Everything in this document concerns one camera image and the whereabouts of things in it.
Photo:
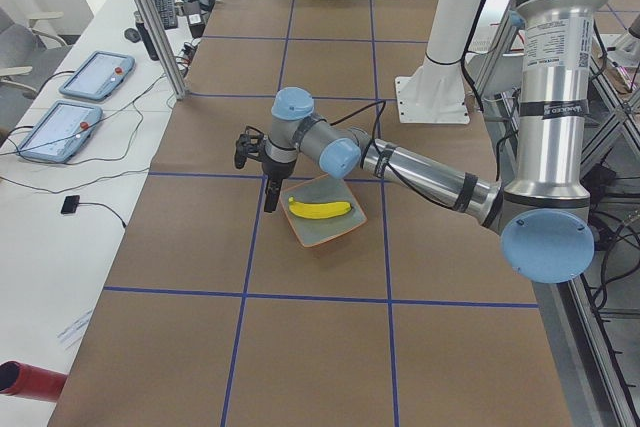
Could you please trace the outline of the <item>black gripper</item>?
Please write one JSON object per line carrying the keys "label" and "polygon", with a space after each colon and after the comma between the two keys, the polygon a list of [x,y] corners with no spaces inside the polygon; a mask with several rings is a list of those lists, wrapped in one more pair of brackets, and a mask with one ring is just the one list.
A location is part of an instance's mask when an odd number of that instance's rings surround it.
{"label": "black gripper", "polygon": [[235,142],[234,164],[243,169],[248,159],[259,162],[263,173],[268,176],[264,207],[266,213],[273,213],[279,202],[281,180],[290,177],[295,167],[295,149],[280,147],[254,127],[246,127]]}

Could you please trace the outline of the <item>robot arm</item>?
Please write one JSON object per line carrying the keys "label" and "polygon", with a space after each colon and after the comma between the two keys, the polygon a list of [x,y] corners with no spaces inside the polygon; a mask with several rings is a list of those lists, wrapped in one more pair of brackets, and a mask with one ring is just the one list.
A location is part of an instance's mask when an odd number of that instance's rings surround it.
{"label": "robot arm", "polygon": [[304,89],[275,96],[268,127],[246,127],[234,163],[259,164],[264,208],[285,207],[283,182],[301,159],[342,179],[360,169],[404,187],[448,214],[463,214],[495,233],[518,274],[555,284],[578,277],[595,247],[588,191],[580,181],[594,16],[608,0],[510,0],[506,18],[523,28],[524,51],[508,68],[518,89],[516,167],[509,180],[489,171],[491,140],[481,112],[463,90],[469,45],[487,0],[439,0],[424,57],[395,81],[393,134],[379,123],[351,127],[317,112]]}

